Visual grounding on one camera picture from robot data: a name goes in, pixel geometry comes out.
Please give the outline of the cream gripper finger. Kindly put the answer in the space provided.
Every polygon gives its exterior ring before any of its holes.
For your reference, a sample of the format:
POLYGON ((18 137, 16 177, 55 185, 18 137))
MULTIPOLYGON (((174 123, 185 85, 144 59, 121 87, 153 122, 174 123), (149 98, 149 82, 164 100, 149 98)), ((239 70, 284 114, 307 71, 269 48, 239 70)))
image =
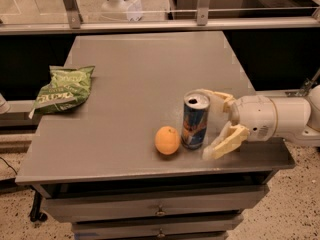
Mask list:
POLYGON ((233 125, 228 121, 214 141, 203 150, 202 158, 204 160, 219 159, 239 148, 248 136, 247 127, 241 124, 233 125))
POLYGON ((231 104, 235 101, 233 95, 224 92, 197 89, 200 98, 196 105, 197 110, 206 110, 211 114, 222 115, 228 113, 231 104))

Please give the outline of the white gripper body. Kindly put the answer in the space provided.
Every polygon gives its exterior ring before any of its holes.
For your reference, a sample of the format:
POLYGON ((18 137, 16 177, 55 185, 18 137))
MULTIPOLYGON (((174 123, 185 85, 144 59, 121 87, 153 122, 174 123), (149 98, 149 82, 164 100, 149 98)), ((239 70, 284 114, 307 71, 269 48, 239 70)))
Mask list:
POLYGON ((266 141, 276 129, 276 109, 273 102, 262 95, 243 96, 231 105, 229 118, 233 124, 249 129, 248 141, 266 141))

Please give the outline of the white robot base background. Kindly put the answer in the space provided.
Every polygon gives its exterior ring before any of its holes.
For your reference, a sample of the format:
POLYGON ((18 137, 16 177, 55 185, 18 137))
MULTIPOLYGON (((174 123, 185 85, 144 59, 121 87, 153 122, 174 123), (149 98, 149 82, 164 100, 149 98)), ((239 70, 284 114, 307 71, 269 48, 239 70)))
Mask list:
POLYGON ((107 21, 136 22, 142 19, 141 0, 106 0, 100 17, 107 21))

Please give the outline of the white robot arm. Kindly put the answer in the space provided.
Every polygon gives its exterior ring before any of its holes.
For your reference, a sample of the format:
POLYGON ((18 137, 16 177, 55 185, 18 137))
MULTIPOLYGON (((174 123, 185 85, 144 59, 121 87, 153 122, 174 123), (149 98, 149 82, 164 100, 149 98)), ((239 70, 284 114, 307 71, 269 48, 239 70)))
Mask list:
POLYGON ((210 100, 209 118, 219 135, 204 148, 205 160, 238 149, 244 141, 283 138, 305 146, 319 145, 319 88, 307 96, 249 95, 236 99, 223 92, 199 89, 210 100))

